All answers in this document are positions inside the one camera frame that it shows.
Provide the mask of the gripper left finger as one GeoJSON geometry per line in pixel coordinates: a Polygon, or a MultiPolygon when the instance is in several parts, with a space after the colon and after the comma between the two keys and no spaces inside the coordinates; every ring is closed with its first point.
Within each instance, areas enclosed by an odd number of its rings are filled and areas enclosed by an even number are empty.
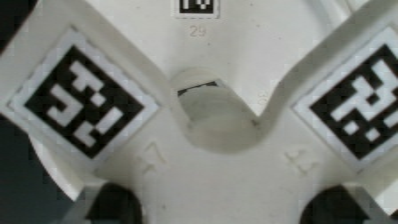
{"type": "Polygon", "coordinates": [[[134,192],[112,182],[86,186],[59,224],[144,224],[134,192]]]}

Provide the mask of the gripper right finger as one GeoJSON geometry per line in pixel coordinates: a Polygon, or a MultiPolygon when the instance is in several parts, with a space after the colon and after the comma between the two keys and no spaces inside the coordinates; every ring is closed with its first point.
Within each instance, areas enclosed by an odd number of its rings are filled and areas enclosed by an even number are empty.
{"type": "Polygon", "coordinates": [[[390,224],[390,215],[359,184],[342,184],[320,191],[304,207],[299,224],[390,224]]]}

